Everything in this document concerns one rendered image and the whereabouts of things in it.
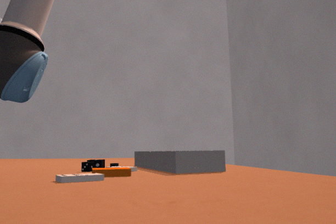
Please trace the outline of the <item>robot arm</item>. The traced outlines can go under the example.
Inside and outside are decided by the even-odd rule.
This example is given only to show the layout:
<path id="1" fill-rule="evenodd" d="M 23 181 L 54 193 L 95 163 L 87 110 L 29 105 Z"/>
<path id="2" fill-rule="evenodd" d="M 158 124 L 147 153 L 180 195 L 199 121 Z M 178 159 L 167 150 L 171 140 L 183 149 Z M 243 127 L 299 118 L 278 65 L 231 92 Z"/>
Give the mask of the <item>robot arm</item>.
<path id="1" fill-rule="evenodd" d="M 34 94 L 48 61 L 40 38 L 53 2 L 10 0 L 0 23 L 1 100 L 24 103 Z"/>

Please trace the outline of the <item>grey three-compartment bin rack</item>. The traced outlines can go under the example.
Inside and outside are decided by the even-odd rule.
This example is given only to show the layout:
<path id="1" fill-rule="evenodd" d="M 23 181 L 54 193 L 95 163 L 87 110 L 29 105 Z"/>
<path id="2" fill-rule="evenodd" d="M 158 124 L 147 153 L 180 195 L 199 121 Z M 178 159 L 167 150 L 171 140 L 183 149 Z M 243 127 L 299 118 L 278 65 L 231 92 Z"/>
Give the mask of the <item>grey three-compartment bin rack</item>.
<path id="1" fill-rule="evenodd" d="M 135 152 L 135 166 L 170 173 L 226 171 L 225 150 Z"/>

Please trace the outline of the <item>black die with white pips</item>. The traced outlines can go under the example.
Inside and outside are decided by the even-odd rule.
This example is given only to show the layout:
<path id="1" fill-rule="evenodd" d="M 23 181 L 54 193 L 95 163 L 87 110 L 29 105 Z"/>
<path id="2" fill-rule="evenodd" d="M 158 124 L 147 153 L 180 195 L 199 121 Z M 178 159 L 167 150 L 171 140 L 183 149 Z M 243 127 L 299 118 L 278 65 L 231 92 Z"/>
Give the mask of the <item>black die with white pips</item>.
<path id="1" fill-rule="evenodd" d="M 82 162 L 82 172 L 92 172 L 92 168 L 94 168 L 94 162 Z"/>

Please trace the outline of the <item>black 9v battery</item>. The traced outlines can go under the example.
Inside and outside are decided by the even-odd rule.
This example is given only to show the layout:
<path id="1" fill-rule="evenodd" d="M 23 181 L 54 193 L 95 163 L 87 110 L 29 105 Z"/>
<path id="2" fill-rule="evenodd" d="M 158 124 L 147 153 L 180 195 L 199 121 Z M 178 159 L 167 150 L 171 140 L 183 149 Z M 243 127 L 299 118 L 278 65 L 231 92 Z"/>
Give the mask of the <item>black 9v battery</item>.
<path id="1" fill-rule="evenodd" d="M 94 162 L 94 168 L 105 168 L 105 159 L 87 160 L 87 162 Z"/>

